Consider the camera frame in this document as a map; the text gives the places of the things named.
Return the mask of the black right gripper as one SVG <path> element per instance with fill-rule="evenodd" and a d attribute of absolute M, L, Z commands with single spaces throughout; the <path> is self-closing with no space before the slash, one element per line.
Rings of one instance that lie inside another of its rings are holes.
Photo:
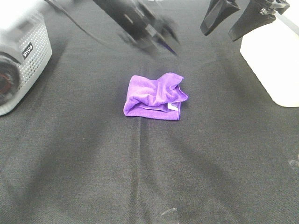
<path fill-rule="evenodd" d="M 244 7 L 237 0 L 211 0 L 200 30 L 207 36 L 230 15 L 246 8 L 228 33 L 232 41 L 237 41 L 249 32 L 273 23 L 275 14 L 282 15 L 289 7 L 285 0 L 251 0 Z"/>

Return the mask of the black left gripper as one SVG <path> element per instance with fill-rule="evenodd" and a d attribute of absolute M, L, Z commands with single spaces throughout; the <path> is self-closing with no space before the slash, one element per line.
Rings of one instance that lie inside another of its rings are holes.
<path fill-rule="evenodd" d="M 126 32 L 125 39 L 134 47 L 149 50 L 149 55 L 157 57 L 161 49 L 177 56 L 180 41 L 176 34 L 177 25 L 173 19 L 161 16 L 138 0 L 95 0 Z"/>

